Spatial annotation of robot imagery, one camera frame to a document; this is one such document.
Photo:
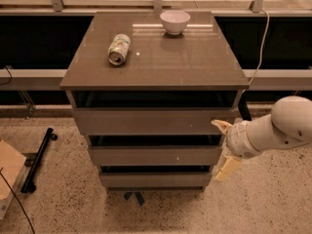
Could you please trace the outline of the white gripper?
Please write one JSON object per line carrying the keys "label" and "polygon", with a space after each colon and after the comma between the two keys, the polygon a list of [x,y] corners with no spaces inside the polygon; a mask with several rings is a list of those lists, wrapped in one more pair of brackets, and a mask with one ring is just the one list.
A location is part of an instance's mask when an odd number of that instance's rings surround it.
{"label": "white gripper", "polygon": [[225,181],[241,168],[242,158],[251,159],[259,156],[260,152],[252,146],[248,138],[248,121],[242,121],[232,126],[226,121],[214,119],[212,124],[224,135],[227,135],[226,145],[236,155],[222,155],[216,165],[214,179]]}

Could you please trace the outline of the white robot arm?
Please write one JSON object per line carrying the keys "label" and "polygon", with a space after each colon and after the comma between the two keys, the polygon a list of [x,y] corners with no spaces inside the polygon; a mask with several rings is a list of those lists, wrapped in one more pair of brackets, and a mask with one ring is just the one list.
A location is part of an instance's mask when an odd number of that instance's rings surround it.
{"label": "white robot arm", "polygon": [[230,124],[212,120],[225,135],[227,153],[217,165],[214,179],[225,181],[246,159],[269,149],[289,150],[312,144],[312,101],[305,97],[283,97],[271,112],[251,121]]}

